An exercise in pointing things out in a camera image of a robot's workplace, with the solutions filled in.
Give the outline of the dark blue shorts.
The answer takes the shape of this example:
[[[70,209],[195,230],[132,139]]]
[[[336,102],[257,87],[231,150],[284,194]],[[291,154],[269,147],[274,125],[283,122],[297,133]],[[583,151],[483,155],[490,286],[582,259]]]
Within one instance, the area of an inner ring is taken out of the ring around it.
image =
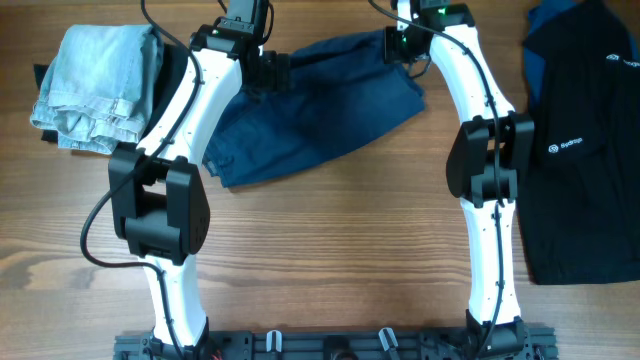
[[[203,164],[226,188],[305,171],[358,150],[425,110],[423,89],[383,59],[380,30],[294,51],[285,92],[239,92]]]

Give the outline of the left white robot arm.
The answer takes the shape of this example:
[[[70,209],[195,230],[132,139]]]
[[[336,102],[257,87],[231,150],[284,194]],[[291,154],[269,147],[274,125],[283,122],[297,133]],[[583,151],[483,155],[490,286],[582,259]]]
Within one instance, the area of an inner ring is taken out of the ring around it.
[[[237,94],[289,85],[288,56],[263,48],[274,15],[269,1],[233,1],[188,44],[169,47],[151,129],[110,159],[115,232],[145,271],[156,317],[150,332],[116,338],[116,359],[216,356],[196,269],[211,216],[199,167]]]

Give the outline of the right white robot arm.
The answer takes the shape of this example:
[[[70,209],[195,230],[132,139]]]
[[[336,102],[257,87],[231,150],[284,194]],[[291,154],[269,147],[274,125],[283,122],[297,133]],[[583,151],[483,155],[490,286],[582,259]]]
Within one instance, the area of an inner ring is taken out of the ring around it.
[[[511,225],[533,121],[516,112],[496,84],[466,4],[393,1],[384,13],[397,22],[385,30],[386,62],[435,65],[460,121],[446,178],[469,237],[471,292],[462,355],[524,356],[529,345],[515,294]]]

